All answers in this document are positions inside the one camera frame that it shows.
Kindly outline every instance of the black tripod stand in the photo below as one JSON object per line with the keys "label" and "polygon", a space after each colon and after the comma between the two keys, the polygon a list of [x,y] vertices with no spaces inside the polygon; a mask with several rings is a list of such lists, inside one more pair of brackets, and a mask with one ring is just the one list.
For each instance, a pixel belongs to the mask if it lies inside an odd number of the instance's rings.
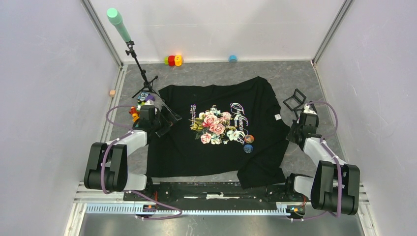
{"label": "black tripod stand", "polygon": [[138,65],[139,70],[141,71],[142,78],[144,79],[143,88],[141,88],[137,93],[135,93],[135,95],[133,95],[132,98],[135,98],[140,92],[151,92],[151,93],[155,93],[158,97],[160,97],[159,94],[155,90],[153,90],[153,88],[152,88],[153,81],[158,79],[158,76],[155,76],[155,78],[153,78],[151,81],[148,81],[148,79],[146,78],[146,70],[142,69],[141,65],[138,62],[138,59],[136,58],[136,52],[133,49],[133,45],[135,45],[135,42],[130,40],[129,42],[126,43],[126,45],[129,48],[129,50],[125,50],[126,54],[127,55],[132,55],[132,57],[135,59],[135,62]]}

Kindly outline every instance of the pink rose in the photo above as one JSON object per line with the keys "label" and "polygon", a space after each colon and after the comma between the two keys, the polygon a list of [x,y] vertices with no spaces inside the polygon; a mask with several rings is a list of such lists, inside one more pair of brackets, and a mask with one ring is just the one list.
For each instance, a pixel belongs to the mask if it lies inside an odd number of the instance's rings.
{"label": "pink rose", "polygon": [[224,132],[224,125],[222,124],[214,124],[210,126],[209,129],[211,132],[217,134],[217,135],[221,135]]}
{"label": "pink rose", "polygon": [[202,125],[204,127],[210,127],[214,124],[219,124],[219,122],[220,122],[220,120],[217,118],[217,116],[210,114],[210,115],[207,115],[204,118],[204,122],[202,123]]}
{"label": "pink rose", "polygon": [[232,118],[232,115],[228,112],[222,112],[222,119],[227,120]]}
{"label": "pink rose", "polygon": [[211,134],[205,133],[205,134],[201,135],[200,139],[201,139],[201,142],[203,144],[208,144],[208,143],[210,143]]}

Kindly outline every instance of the green tube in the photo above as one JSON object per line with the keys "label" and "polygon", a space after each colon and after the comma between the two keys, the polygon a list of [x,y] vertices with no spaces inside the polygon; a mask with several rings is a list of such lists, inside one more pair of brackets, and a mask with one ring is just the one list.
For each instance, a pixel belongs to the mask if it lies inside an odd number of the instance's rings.
{"label": "green tube", "polygon": [[123,19],[121,18],[121,14],[115,8],[109,8],[107,10],[107,18],[109,18],[110,23],[114,25],[119,32],[121,38],[127,43],[129,42],[130,35],[127,32],[126,27],[123,24]]}

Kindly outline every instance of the white wall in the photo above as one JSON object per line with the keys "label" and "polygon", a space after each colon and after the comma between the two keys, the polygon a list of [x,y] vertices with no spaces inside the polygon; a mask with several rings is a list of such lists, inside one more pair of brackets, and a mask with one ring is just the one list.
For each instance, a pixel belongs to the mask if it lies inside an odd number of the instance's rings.
{"label": "white wall", "polygon": [[91,0],[123,61],[106,12],[118,9],[141,61],[312,59],[343,0]]}
{"label": "white wall", "polygon": [[60,236],[117,67],[77,0],[0,10],[0,235]]}
{"label": "white wall", "polygon": [[417,1],[355,1],[318,72],[382,236],[416,235]]}

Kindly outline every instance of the black t-shirt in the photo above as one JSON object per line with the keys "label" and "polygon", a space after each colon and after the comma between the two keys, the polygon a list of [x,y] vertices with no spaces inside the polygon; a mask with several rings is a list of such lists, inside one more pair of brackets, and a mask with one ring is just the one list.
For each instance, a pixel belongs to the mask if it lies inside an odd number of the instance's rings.
{"label": "black t-shirt", "polygon": [[[161,138],[151,136],[148,176],[239,170],[243,188],[285,181],[279,166],[289,127],[277,116],[281,107],[266,79],[256,77],[231,86],[170,85],[159,93],[182,120]],[[247,135],[254,138],[250,153],[244,151],[251,141]]]}

